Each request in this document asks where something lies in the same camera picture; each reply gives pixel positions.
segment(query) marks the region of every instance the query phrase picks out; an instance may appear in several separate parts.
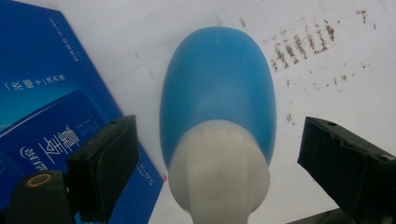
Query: blue packaging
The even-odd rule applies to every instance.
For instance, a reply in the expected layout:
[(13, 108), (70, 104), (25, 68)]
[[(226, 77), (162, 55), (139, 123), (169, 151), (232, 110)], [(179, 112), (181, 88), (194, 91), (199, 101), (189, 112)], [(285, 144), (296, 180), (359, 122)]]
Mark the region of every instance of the blue packaging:
[[(1, 212), (16, 182), (65, 172), (72, 151), (123, 115), (61, 12), (0, 1), (0, 52)], [(140, 151), (110, 223), (149, 222), (163, 180)]]

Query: blue oval object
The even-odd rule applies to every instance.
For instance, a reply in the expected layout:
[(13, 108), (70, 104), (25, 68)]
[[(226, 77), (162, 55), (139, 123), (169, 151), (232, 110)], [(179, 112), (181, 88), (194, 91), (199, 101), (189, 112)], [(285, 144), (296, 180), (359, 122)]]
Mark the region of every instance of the blue oval object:
[(250, 131), (270, 163), (276, 135), (271, 73), (254, 40), (232, 28), (195, 31), (180, 43), (169, 63), (160, 111), (168, 168), (183, 134), (211, 119), (225, 119)]

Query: white plastic base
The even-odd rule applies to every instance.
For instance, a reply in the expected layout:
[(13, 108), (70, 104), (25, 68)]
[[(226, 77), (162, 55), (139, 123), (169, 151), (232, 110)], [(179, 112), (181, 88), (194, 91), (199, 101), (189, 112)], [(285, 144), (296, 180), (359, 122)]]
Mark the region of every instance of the white plastic base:
[(264, 200), (267, 162), (253, 136), (226, 120), (191, 128), (178, 143), (169, 186), (194, 224), (242, 224)]

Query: black clip jaw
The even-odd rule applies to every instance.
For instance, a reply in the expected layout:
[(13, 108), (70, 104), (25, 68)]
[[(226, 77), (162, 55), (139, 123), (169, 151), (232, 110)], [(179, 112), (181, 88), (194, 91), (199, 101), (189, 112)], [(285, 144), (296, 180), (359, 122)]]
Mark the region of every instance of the black clip jaw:
[(306, 118), (305, 170), (356, 223), (396, 218), (396, 158), (327, 120)]
[(14, 189), (4, 223), (72, 224), (110, 219), (139, 158), (135, 116), (107, 124), (67, 159), (68, 173), (43, 171)]

